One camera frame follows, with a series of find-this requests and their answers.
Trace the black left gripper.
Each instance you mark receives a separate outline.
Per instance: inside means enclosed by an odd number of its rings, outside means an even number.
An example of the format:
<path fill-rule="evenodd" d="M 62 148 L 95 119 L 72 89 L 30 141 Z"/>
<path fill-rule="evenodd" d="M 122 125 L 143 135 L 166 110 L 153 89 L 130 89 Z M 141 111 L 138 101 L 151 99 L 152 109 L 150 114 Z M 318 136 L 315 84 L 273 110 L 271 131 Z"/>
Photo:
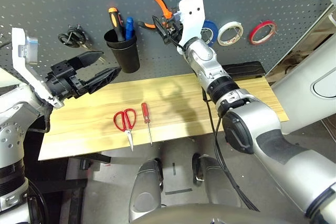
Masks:
<path fill-rule="evenodd" d="M 51 66 L 51 72 L 46 77 L 46 85 L 52 95 L 60 101 L 72 97 L 78 98 L 86 92 L 92 94 L 112 82 L 119 75 L 121 67 L 106 68 L 86 81 L 86 84 L 76 77 L 78 69 L 92 65 L 102 55 L 102 51 L 86 51 L 70 60 Z"/>

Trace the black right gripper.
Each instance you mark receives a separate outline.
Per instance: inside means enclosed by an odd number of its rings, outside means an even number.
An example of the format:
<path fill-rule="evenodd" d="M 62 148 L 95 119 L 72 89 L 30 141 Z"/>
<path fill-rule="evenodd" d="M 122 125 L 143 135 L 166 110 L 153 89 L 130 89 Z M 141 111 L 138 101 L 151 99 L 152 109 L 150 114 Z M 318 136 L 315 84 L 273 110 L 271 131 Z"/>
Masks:
<path fill-rule="evenodd" d="M 156 31 L 166 45 L 179 44 L 182 38 L 183 25 L 175 22 L 165 22 L 165 20 L 156 16 L 152 16 L 152 20 Z"/>

